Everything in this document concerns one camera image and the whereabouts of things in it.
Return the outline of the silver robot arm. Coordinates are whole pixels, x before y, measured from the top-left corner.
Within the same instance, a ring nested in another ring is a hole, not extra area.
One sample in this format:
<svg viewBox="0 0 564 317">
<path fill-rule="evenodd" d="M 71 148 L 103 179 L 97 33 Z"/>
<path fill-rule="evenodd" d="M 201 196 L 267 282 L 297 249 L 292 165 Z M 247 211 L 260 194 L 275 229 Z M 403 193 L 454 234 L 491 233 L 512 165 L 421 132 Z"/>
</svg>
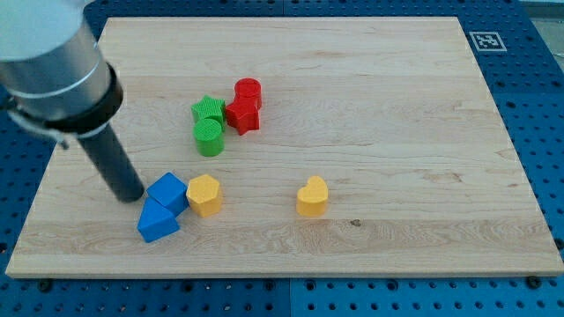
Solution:
<svg viewBox="0 0 564 317">
<path fill-rule="evenodd" d="M 21 128 L 66 144 L 100 133 L 123 91 L 88 25 L 90 0 L 1 0 L 1 108 Z"/>
</svg>

